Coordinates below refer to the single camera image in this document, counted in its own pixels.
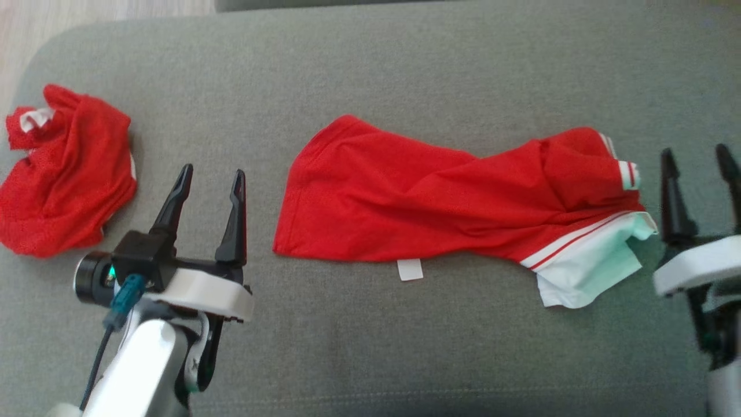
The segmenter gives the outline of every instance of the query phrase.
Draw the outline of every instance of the gray fabric surface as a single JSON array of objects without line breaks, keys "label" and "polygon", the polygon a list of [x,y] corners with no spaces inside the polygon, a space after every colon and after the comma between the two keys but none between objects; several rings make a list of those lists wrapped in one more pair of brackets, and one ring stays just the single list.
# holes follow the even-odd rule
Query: gray fabric surface
[{"label": "gray fabric surface", "polygon": [[[740,27],[714,7],[514,0],[103,24],[45,45],[16,104],[56,82],[132,117],[139,190],[102,249],[146,229],[193,162],[179,254],[211,256],[246,171],[255,320],[225,327],[195,416],[698,416],[707,361],[685,301],[654,294],[658,239],[632,245],[642,271],[575,311],[544,309],[533,274],[503,260],[425,260],[401,283],[392,263],[270,249],[293,158],[345,113],[479,156],[591,125],[639,164],[654,215],[673,146],[703,231],[729,230],[712,146],[741,156]],[[20,156],[2,151],[1,173]],[[104,316],[72,293],[85,252],[0,249],[3,416],[79,401]]]},{"label": "gray fabric surface", "polygon": [[225,13],[283,7],[348,6],[352,4],[401,3],[404,1],[410,0],[214,0],[213,5],[217,12]]}]

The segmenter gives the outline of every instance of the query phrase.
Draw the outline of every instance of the robotic arm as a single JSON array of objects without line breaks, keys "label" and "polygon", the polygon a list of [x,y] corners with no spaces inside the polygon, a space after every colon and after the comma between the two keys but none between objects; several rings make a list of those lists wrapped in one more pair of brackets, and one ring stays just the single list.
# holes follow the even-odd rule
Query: robotic arm
[{"label": "robotic arm", "polygon": [[725,145],[718,165],[731,190],[735,234],[698,235],[679,190],[671,149],[662,153],[662,239],[666,252],[654,273],[658,295],[684,292],[697,344],[710,355],[708,405],[712,416],[741,416],[741,171]]},{"label": "robotic arm", "polygon": [[[81,406],[60,404],[48,417],[187,417],[190,394],[206,390],[213,376],[224,322],[251,319],[253,298],[242,272],[247,261],[245,173],[236,172],[232,209],[214,260],[176,257],[180,212],[192,176],[193,166],[183,167],[148,233],[130,231],[113,253],[91,252],[80,261],[74,281],[80,301],[111,306],[115,312],[114,297],[131,287],[129,280],[139,280],[143,294],[130,311],[106,319],[106,336]],[[123,327],[124,320],[119,351],[96,383],[110,331]]]}]

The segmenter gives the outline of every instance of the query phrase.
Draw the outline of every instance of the black cable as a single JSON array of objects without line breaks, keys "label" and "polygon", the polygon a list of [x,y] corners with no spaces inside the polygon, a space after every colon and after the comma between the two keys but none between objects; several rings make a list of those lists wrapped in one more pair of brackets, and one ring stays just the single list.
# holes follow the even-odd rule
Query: black cable
[{"label": "black cable", "polygon": [[105,334],[103,334],[103,340],[100,341],[100,347],[98,347],[98,353],[95,356],[95,361],[93,362],[93,368],[90,370],[90,377],[87,379],[87,386],[85,387],[85,392],[82,394],[82,403],[80,403],[80,410],[85,411],[85,407],[87,407],[87,402],[90,400],[90,394],[93,392],[93,386],[96,383],[96,378],[98,377],[98,368],[100,368],[100,363],[103,360],[103,352],[105,352],[105,347],[108,345],[108,340],[110,340],[110,335],[113,334],[113,326],[108,326],[105,328]]}]

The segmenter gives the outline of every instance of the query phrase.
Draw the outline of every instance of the red fabric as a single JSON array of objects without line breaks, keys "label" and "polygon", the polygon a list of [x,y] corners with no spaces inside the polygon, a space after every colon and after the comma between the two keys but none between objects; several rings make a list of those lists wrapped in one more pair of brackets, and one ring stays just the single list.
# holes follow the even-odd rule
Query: red fabric
[{"label": "red fabric", "polygon": [[343,116],[293,163],[273,250],[346,261],[466,250],[520,262],[612,214],[644,211],[638,199],[591,128],[477,158]]},{"label": "red fabric", "polygon": [[0,241],[15,253],[50,257],[94,245],[101,227],[136,190],[130,119],[95,97],[48,85],[53,118],[27,133],[21,107],[6,118],[11,149],[29,150],[0,187]]}]

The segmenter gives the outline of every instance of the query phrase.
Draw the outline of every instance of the camera lens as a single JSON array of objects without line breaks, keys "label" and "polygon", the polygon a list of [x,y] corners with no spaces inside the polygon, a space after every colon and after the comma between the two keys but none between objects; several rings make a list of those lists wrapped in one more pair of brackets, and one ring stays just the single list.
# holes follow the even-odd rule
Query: camera lens
[{"label": "camera lens", "polygon": [[77,264],[73,288],[81,302],[108,307],[113,299],[115,280],[110,254],[91,252]]}]

